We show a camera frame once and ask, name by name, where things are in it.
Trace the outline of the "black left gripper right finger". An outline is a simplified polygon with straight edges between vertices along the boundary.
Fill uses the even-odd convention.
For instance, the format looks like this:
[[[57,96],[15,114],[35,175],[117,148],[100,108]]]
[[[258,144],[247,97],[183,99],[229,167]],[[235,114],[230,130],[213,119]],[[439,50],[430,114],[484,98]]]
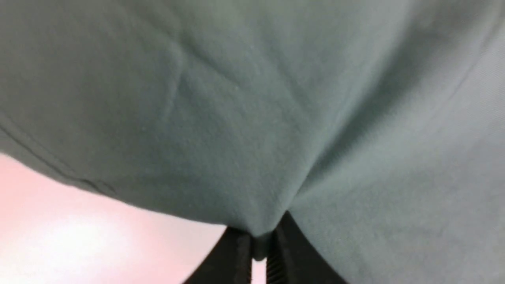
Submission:
[[[310,244],[286,212],[273,231],[266,263],[267,284],[346,284]]]

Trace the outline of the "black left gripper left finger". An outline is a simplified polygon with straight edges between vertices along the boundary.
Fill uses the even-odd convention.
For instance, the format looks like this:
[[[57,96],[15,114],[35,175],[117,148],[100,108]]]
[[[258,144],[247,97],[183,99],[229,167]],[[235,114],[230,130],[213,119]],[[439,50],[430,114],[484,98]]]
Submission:
[[[185,284],[250,284],[251,236],[227,228]]]

